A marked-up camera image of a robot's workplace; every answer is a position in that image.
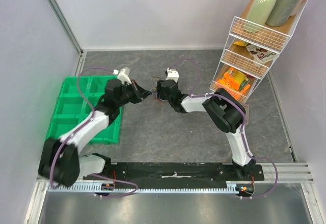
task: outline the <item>gray floor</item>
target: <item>gray floor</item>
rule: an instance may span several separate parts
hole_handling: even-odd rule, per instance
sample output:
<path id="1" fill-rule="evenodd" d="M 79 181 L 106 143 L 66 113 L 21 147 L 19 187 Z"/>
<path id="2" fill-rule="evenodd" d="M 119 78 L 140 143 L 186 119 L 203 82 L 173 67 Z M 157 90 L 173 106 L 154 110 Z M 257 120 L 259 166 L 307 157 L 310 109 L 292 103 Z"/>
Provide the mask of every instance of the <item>gray floor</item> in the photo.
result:
<path id="1" fill-rule="evenodd" d="M 255 191 L 269 185 L 256 184 Z M 235 195 L 139 193 L 100 199 L 92 193 L 48 192 L 39 224 L 312 224 L 299 184 L 279 184 L 266 198 L 240 200 Z"/>
<path id="2" fill-rule="evenodd" d="M 201 78 L 194 94 L 210 92 L 220 50 L 193 51 L 111 51 L 88 52 L 84 69 L 106 67 L 131 69 L 130 77 L 145 89 L 151 89 L 153 76 L 164 77 L 164 71 L 176 60 L 188 57 L 200 65 Z M 196 81 L 192 63 L 177 67 L 179 87 L 187 93 Z M 107 75 L 89 71 L 89 75 Z M 268 156 L 276 162 L 292 162 L 289 145 L 268 79 L 262 81 L 248 99 L 249 125 L 246 135 L 253 154 Z M 149 97 L 141 104 L 124 108 L 120 142 L 117 145 L 87 145 L 82 154 L 100 153 L 113 161 L 130 162 L 230 162 L 231 150 L 206 113 L 179 114 L 166 102 Z"/>

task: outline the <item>white wall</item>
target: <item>white wall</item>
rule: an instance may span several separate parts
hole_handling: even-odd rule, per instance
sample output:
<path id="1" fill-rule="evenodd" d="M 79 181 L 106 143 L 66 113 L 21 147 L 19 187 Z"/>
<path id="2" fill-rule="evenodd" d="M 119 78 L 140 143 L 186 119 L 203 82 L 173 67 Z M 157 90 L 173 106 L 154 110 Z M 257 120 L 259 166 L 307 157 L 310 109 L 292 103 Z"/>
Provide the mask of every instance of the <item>white wall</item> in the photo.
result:
<path id="1" fill-rule="evenodd" d="M 83 49 L 223 47 L 249 0 L 57 0 Z"/>
<path id="2" fill-rule="evenodd" d="M 63 78 L 78 55 L 47 0 L 0 0 L 0 220 L 23 223 Z"/>
<path id="3" fill-rule="evenodd" d="M 326 8 L 309 0 L 272 78 L 299 160 L 311 168 L 326 207 Z"/>

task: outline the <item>green plastic tray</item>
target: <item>green plastic tray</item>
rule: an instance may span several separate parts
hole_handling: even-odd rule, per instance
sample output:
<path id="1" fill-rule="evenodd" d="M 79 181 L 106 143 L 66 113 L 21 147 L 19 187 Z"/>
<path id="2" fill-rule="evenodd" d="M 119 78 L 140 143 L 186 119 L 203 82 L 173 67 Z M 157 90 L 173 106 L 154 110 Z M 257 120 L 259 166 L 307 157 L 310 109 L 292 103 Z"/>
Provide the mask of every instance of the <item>green plastic tray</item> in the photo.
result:
<path id="1" fill-rule="evenodd" d="M 86 98 L 95 106 L 100 96 L 104 94 L 106 82 L 116 77 L 115 75 L 83 76 L 79 79 L 79 86 Z M 79 95 L 76 84 L 76 76 L 67 77 L 62 83 L 46 138 L 58 138 L 90 114 L 91 108 Z M 99 132 L 89 144 L 117 144 L 119 142 L 121 117 L 122 108 L 120 108 L 120 114 L 114 122 Z"/>

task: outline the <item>shelf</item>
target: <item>shelf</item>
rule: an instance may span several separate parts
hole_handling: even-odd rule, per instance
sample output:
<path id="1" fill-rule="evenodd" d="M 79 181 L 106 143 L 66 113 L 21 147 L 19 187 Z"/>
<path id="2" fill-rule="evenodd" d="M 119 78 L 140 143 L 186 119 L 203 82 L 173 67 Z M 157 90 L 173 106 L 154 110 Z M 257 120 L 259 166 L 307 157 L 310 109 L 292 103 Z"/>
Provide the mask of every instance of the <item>shelf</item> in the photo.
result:
<path id="1" fill-rule="evenodd" d="M 279 27 L 255 24 L 246 20 L 253 1 L 250 0 L 240 17 L 233 18 L 230 35 L 276 53 L 281 53 L 291 38 L 291 32 L 294 31 L 293 25 L 296 25 L 298 18 L 291 16 L 284 25 Z"/>
<path id="2" fill-rule="evenodd" d="M 254 58 L 250 56 L 246 47 L 232 44 L 228 49 L 224 49 L 221 62 L 255 78 L 262 79 L 273 61 L 262 65 L 254 61 Z"/>
<path id="3" fill-rule="evenodd" d="M 241 104 L 244 104 L 246 102 L 246 100 L 249 97 L 250 91 L 252 90 L 252 88 L 255 86 L 257 79 L 255 78 L 251 78 L 249 84 L 250 84 L 250 88 L 244 93 L 241 94 L 239 92 L 236 92 L 235 90 L 232 90 L 228 87 L 223 86 L 222 84 L 218 83 L 217 80 L 220 79 L 221 77 L 223 77 L 223 74 L 225 72 L 227 72 L 230 69 L 231 66 L 229 65 L 224 65 L 223 68 L 220 70 L 219 74 L 214 78 L 214 80 L 212 81 L 211 85 L 210 85 L 210 89 L 212 91 L 216 91 L 218 88 L 224 88 L 225 90 L 228 91 L 229 94 L 232 95 L 232 97 L 234 97 L 238 102 L 240 102 Z"/>

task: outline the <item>purple cable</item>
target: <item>purple cable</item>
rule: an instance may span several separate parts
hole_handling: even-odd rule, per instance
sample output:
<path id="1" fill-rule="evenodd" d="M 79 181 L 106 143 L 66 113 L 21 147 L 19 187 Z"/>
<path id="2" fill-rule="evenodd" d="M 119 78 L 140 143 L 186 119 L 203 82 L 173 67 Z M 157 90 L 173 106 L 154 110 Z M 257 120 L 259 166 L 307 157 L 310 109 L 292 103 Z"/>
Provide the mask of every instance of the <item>purple cable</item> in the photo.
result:
<path id="1" fill-rule="evenodd" d="M 264 160 L 266 159 L 267 161 L 269 161 L 274 169 L 275 169 L 275 182 L 274 182 L 274 185 L 271 187 L 270 190 L 268 190 L 267 192 L 265 193 L 262 193 L 262 194 L 259 194 L 259 195 L 256 195 L 256 196 L 253 196 L 253 197 L 242 197 L 243 199 L 257 199 L 257 198 L 260 198 L 260 197 L 263 197 L 263 196 L 266 196 L 267 194 L 269 194 L 270 192 L 272 192 L 275 188 L 276 188 L 276 185 L 277 185 L 277 181 L 279 179 L 279 172 L 277 170 L 277 167 L 274 163 L 273 160 L 271 160 L 270 158 L 268 157 L 253 157 L 252 155 L 250 155 L 248 153 L 248 146 L 247 146 L 247 140 L 246 140 L 246 137 L 244 136 L 243 134 L 243 128 L 245 127 L 245 122 L 246 122 L 246 114 L 242 111 L 242 109 L 236 105 L 234 102 L 232 102 L 230 99 L 222 96 L 222 95 L 219 95 L 219 94 L 214 94 L 214 93 L 211 93 L 211 94 L 201 94 L 201 95 L 190 95 L 191 98 L 202 98 L 202 97 L 209 97 L 209 96 L 215 96 L 215 97 L 218 97 L 218 98 L 221 98 L 225 101 L 227 101 L 228 103 L 230 103 L 233 107 L 235 107 L 239 112 L 240 114 L 242 115 L 242 118 L 243 118 L 243 122 L 242 122 L 242 125 L 240 127 L 240 134 L 241 134 L 241 138 L 242 138 L 242 142 L 243 142 L 243 145 L 244 145 L 244 149 L 246 150 L 246 153 L 247 155 L 251 158 L 251 159 L 254 159 L 254 160 Z"/>
<path id="2" fill-rule="evenodd" d="M 176 61 L 173 65 L 171 65 L 169 67 L 169 69 L 172 69 L 174 66 L 176 66 L 177 64 L 179 64 L 181 61 L 184 61 L 184 60 L 188 60 L 188 61 L 192 62 L 194 64 L 194 66 L 196 67 L 196 70 L 197 70 L 197 80 L 196 80 L 196 83 L 195 83 L 194 87 L 189 92 L 189 94 L 191 94 L 193 92 L 193 90 L 195 89 L 195 87 L 197 86 L 198 81 L 199 81 L 200 72 L 199 72 L 198 64 L 195 61 L 191 60 L 191 59 L 182 58 L 182 59 L 179 59 L 178 61 Z"/>
<path id="3" fill-rule="evenodd" d="M 101 176 L 99 174 L 91 174 L 90 176 L 99 177 L 99 178 L 102 178 L 102 179 L 105 179 L 105 180 L 108 180 L 108 181 L 120 182 L 120 183 L 129 184 L 129 185 L 134 186 L 134 190 L 133 191 L 126 192 L 126 193 L 123 193 L 123 194 L 120 194 L 120 195 L 102 196 L 102 198 L 104 198 L 104 199 L 112 199 L 112 198 L 119 198 L 119 197 L 129 196 L 129 195 L 134 194 L 138 190 L 138 185 L 135 184 L 135 183 L 133 183 L 133 182 L 127 182 L 127 181 L 121 181 L 121 180 L 117 180 L 117 179 L 112 179 L 112 178 Z"/>
<path id="4" fill-rule="evenodd" d="M 112 70 L 110 69 L 106 69 L 106 68 L 101 68 L 101 67 L 92 67 L 92 68 L 89 68 L 89 69 L 86 69 L 84 70 L 82 73 L 80 73 L 77 77 L 77 89 L 78 89 L 78 92 L 80 94 L 80 96 L 86 101 L 86 103 L 90 106 L 90 108 L 92 109 L 92 115 L 91 117 L 86 120 L 83 124 L 81 124 L 80 126 L 78 126 L 69 136 L 67 136 L 67 138 L 61 143 L 61 145 L 59 146 L 54 158 L 53 158 L 53 161 L 52 161 L 52 165 L 51 165 L 51 169 L 50 169 L 50 186 L 51 188 L 54 188 L 54 185 L 53 185 L 53 173 L 55 171 L 55 165 L 56 165 L 56 162 L 60 156 L 60 153 L 63 149 L 63 147 L 65 146 L 65 144 L 72 138 L 72 136 L 74 134 L 76 134 L 77 132 L 79 132 L 83 127 L 85 127 L 92 119 L 93 117 L 95 116 L 95 109 L 94 109 L 94 106 L 92 105 L 92 103 L 84 96 L 84 94 L 82 93 L 82 91 L 80 90 L 80 87 L 79 87 L 79 79 L 80 77 L 87 71 L 89 70 L 105 70 L 105 71 L 108 71 L 108 72 L 112 72 Z"/>

